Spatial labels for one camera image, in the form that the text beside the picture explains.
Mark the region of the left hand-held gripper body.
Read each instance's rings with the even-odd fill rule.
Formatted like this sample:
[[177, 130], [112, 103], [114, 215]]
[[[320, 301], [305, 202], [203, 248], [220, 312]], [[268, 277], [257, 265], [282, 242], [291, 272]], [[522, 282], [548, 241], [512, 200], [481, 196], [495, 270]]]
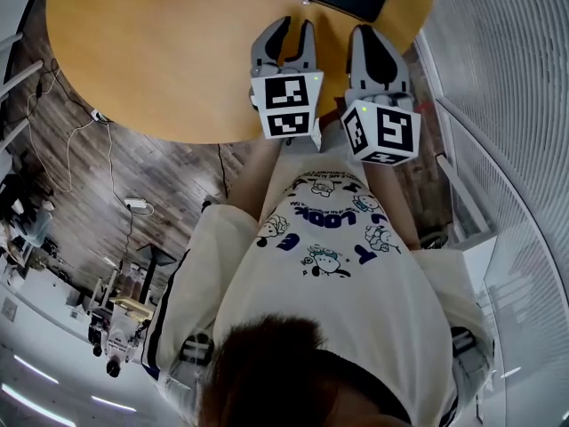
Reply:
[[324, 82], [322, 70], [302, 72], [264, 63], [252, 69], [250, 99], [266, 139], [310, 136]]

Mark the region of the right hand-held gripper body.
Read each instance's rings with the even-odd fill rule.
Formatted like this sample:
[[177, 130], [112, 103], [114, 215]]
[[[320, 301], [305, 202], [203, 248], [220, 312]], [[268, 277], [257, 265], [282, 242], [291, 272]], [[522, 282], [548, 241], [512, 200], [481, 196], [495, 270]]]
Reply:
[[349, 89], [341, 123], [353, 158], [376, 165], [401, 165], [419, 156], [421, 115], [406, 91]]

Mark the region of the person's left forearm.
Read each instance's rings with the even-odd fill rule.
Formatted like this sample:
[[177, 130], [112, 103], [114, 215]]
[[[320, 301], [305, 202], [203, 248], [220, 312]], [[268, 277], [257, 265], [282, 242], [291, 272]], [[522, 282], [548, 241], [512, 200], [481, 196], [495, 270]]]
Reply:
[[233, 183], [227, 199], [256, 221], [260, 219], [268, 187], [282, 148], [283, 139], [260, 137]]

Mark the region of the person's right forearm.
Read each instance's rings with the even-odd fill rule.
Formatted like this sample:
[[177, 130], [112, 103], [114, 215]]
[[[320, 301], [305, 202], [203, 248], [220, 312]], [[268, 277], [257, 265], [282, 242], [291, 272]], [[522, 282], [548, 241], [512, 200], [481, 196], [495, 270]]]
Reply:
[[411, 251], [421, 249], [412, 212], [392, 166], [363, 163], [369, 190], [385, 211], [392, 228]]

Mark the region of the wide white window blinds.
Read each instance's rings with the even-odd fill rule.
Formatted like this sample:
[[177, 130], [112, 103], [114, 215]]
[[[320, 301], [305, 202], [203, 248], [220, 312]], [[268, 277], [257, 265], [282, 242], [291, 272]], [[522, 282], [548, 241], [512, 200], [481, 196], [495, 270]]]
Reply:
[[569, 284], [569, 0], [434, 0], [444, 97], [501, 166]]

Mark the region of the black caster wheel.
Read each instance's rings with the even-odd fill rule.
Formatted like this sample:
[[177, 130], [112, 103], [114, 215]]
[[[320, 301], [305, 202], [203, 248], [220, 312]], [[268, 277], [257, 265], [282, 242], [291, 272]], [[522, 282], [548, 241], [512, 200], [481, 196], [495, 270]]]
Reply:
[[422, 249], [441, 249], [448, 241], [448, 235], [445, 231], [435, 231], [421, 238], [420, 244]]

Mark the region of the white printed t-shirt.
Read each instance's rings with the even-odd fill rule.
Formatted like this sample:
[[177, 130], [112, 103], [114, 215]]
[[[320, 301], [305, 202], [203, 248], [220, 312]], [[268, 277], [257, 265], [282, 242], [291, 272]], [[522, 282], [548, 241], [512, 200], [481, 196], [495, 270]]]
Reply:
[[[209, 205], [141, 364], [193, 427], [450, 427], [493, 369], [463, 254], [411, 251], [343, 156], [339, 122], [283, 140], [260, 219]], [[452, 326], [477, 338], [453, 357]], [[211, 362], [180, 360], [198, 332]]]

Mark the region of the white metal rack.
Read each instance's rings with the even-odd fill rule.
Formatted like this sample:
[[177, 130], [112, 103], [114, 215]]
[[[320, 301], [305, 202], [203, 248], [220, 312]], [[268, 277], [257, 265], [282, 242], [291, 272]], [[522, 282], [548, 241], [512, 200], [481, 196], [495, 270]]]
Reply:
[[[0, 53], [4, 51], [11, 51], [12, 46], [23, 38], [22, 32], [17, 32], [14, 35], [0, 41]], [[37, 60], [30, 66], [17, 73], [15, 76], [8, 79], [4, 84], [0, 85], [0, 105], [9, 97], [9, 93], [24, 80], [28, 79], [31, 75], [35, 74], [44, 65], [43, 60]], [[17, 126], [12, 129], [2, 140], [0, 140], [0, 152], [4, 151], [9, 144], [23, 131], [29, 124], [28, 116], [23, 117], [18, 121]]]

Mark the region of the small wooden table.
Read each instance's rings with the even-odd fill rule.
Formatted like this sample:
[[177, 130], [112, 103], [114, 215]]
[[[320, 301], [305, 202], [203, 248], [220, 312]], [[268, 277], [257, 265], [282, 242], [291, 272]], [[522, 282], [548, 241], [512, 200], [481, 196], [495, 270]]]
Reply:
[[140, 323], [153, 318], [154, 310], [152, 308], [149, 308], [138, 301], [134, 301], [130, 297], [118, 296], [111, 298], [110, 301], [116, 306], [126, 310], [126, 314], [130, 318], [135, 319]]

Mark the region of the clear plastic container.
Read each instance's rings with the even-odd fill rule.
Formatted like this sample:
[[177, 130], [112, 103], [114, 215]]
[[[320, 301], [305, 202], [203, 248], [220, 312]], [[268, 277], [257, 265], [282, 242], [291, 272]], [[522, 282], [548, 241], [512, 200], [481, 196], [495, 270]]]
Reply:
[[27, 242], [33, 247], [41, 247], [47, 237], [51, 223], [52, 214], [48, 210], [41, 208], [36, 214], [35, 221], [26, 225]]

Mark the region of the white wheeled robot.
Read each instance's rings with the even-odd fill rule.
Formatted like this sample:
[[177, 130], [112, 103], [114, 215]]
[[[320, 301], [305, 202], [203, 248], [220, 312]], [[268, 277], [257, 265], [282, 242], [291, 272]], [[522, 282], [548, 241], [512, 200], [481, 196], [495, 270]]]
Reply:
[[120, 306], [115, 305], [111, 312], [103, 308], [92, 311], [88, 340], [95, 357], [106, 357], [106, 372], [111, 378], [117, 378], [122, 367], [134, 359], [143, 331], [142, 324]]

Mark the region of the long ceiling light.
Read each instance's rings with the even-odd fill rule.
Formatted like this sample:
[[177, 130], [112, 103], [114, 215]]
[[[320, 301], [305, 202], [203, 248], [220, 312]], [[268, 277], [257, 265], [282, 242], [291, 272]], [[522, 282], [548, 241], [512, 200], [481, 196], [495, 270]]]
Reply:
[[53, 413], [53, 411], [50, 411], [50, 410], [38, 405], [37, 403], [33, 402], [32, 400], [26, 398], [25, 396], [23, 396], [22, 394], [17, 392], [15, 389], [13, 389], [11, 386], [7, 385], [6, 383], [3, 383], [1, 385], [1, 390], [4, 394], [9, 396], [11, 399], [17, 401], [22, 406], [32, 410], [36, 414], [39, 414], [39, 415], [41, 415], [47, 419], [50, 419], [51, 421], [54, 421], [58, 424], [65, 426], [65, 427], [76, 427], [76, 424], [72, 420], [70, 420], [70, 419], [68, 419], [62, 415], [58, 415], [56, 413]]
[[119, 403], [116, 403], [116, 402], [111, 401], [111, 400], [106, 400], [106, 399], [99, 398], [96, 396], [91, 396], [91, 399], [92, 399], [92, 401], [99, 403], [99, 404], [102, 404], [106, 407], [112, 407], [114, 409], [121, 410], [121, 411], [128, 412], [128, 413], [136, 413], [137, 412], [136, 408], [134, 408], [134, 407], [129, 407], [129, 406], [126, 406], [123, 404], [119, 404]]
[[52, 377], [51, 375], [48, 375], [46, 372], [42, 371], [41, 369], [33, 366], [32, 364], [30, 364], [29, 362], [27, 362], [25, 359], [23, 359], [22, 357], [20, 357], [19, 355], [14, 355], [13, 358], [22, 366], [24, 366], [27, 370], [31, 371], [32, 373], [39, 375], [40, 377], [44, 378], [46, 381], [56, 384], [59, 384], [59, 381]]

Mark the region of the white table leg frame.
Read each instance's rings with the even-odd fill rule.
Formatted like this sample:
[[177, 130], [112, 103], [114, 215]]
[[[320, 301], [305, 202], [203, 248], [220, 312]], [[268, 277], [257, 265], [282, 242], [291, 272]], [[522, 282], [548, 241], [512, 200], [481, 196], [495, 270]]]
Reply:
[[493, 231], [456, 169], [444, 154], [437, 155], [436, 161], [450, 186], [453, 215], [451, 228], [455, 247], [469, 250], [492, 240]]

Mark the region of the black pedestal stand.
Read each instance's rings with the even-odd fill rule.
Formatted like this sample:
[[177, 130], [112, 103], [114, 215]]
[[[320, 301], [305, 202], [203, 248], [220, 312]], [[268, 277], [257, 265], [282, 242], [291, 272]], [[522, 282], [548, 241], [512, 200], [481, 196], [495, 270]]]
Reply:
[[139, 303], [145, 304], [152, 279], [154, 277], [156, 267], [164, 267], [171, 265], [176, 262], [176, 260], [169, 255], [167, 252], [155, 246], [153, 244], [147, 244], [137, 250], [137, 253], [145, 260], [149, 261], [146, 276], [142, 283], [142, 288], [140, 291]]

